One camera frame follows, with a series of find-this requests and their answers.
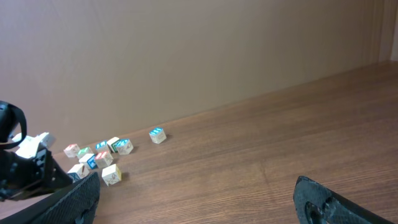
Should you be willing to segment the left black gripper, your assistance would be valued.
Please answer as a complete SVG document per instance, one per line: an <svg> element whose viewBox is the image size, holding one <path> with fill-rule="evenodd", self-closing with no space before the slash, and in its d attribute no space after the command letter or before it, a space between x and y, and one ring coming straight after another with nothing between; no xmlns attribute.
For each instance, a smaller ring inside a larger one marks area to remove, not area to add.
<svg viewBox="0 0 398 224"><path fill-rule="evenodd" d="M1 102L1 200L24 200L53 193L72 184L51 151L39 146L35 157L25 159L12 150L27 136L24 112Z"/></svg>

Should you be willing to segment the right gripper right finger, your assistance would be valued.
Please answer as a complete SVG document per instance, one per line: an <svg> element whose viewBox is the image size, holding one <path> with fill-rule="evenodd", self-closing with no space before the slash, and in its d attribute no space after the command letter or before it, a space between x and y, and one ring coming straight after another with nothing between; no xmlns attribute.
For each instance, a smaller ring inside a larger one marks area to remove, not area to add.
<svg viewBox="0 0 398 224"><path fill-rule="evenodd" d="M302 175L295 183L293 201L300 224L393 224Z"/></svg>

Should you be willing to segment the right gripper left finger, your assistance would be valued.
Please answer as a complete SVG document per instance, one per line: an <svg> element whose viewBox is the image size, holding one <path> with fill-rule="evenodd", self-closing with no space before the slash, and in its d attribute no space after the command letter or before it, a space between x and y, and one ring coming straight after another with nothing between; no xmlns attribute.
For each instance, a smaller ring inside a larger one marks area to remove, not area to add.
<svg viewBox="0 0 398 224"><path fill-rule="evenodd" d="M92 224L100 199L96 172L1 220L1 224Z"/></svg>

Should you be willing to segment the white block letter A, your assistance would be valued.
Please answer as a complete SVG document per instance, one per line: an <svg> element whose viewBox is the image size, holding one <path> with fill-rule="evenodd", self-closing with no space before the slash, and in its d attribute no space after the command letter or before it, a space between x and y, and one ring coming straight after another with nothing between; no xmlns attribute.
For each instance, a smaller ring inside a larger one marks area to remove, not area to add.
<svg viewBox="0 0 398 224"><path fill-rule="evenodd" d="M122 173L116 164L105 167L102 170L102 179L107 186L116 184L122 181Z"/></svg>

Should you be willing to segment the white block blue X side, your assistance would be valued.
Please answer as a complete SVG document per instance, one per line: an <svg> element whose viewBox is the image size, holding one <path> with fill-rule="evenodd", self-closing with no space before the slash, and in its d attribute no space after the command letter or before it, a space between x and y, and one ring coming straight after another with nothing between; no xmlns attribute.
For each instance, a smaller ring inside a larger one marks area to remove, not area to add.
<svg viewBox="0 0 398 224"><path fill-rule="evenodd" d="M89 170L84 164L75 164L68 172L67 175L73 182L79 181L89 175Z"/></svg>

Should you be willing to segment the red I letter block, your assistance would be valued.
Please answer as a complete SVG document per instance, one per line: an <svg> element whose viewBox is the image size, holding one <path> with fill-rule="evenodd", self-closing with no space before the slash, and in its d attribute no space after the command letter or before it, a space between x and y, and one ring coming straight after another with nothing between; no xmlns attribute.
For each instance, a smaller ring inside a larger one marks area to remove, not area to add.
<svg viewBox="0 0 398 224"><path fill-rule="evenodd" d="M95 156L95 163L99 168L105 168L112 164L113 157L109 151L103 151Z"/></svg>

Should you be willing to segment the green Z letter block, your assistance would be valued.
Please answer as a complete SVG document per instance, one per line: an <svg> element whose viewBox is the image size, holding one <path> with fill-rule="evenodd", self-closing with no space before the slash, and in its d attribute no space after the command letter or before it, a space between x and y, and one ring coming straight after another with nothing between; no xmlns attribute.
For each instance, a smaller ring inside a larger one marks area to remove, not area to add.
<svg viewBox="0 0 398 224"><path fill-rule="evenodd" d="M82 149L80 149L77 153L77 158L81 159L83 156L85 156L86 154L92 154L93 151L91 150L91 147L84 147Z"/></svg>

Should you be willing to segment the red Y letter block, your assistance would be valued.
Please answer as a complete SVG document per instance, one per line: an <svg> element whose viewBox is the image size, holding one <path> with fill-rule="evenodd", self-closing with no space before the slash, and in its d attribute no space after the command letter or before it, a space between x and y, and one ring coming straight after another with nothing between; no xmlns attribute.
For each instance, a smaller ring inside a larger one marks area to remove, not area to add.
<svg viewBox="0 0 398 224"><path fill-rule="evenodd" d="M78 144L70 144L63 151L67 157L74 158L80 151L80 147L78 146Z"/></svg>

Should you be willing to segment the blue L letter block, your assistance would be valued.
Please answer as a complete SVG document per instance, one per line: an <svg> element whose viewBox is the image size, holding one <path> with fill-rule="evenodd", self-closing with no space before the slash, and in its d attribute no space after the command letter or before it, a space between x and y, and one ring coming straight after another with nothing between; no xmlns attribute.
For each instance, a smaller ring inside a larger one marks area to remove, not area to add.
<svg viewBox="0 0 398 224"><path fill-rule="evenodd" d="M109 152L109 146L107 144L107 141L101 141L99 143L97 143L95 145L95 149L97 153L101 153L101 152Z"/></svg>

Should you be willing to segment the white block green side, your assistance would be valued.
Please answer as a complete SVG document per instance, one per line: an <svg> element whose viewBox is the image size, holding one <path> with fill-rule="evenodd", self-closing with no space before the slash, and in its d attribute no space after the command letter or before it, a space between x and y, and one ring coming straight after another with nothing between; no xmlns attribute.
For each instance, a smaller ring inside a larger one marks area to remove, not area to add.
<svg viewBox="0 0 398 224"><path fill-rule="evenodd" d="M118 137L113 137L113 138L111 138L111 139L109 139L109 140L107 140L106 141L106 143L107 143L107 145L108 145L108 147L109 147L109 150L112 152L112 153L117 153L118 152L118 150L116 149L116 143L119 141L119 138Z"/></svg>

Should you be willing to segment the blue D letter block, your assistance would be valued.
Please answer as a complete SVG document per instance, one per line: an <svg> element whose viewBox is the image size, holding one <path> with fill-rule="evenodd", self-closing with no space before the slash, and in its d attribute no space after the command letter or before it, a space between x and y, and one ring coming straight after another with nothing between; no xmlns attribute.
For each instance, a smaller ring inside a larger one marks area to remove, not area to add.
<svg viewBox="0 0 398 224"><path fill-rule="evenodd" d="M130 139L120 139L116 143L116 149L120 155L128 155L134 149Z"/></svg>

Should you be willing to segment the blue block far right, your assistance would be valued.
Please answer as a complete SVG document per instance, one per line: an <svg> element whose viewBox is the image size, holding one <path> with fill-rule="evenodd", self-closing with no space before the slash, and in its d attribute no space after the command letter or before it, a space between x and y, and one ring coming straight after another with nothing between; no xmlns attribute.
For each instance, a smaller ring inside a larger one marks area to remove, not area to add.
<svg viewBox="0 0 398 224"><path fill-rule="evenodd" d="M149 132L149 136L153 143L160 144L167 139L163 128L156 127Z"/></svg>

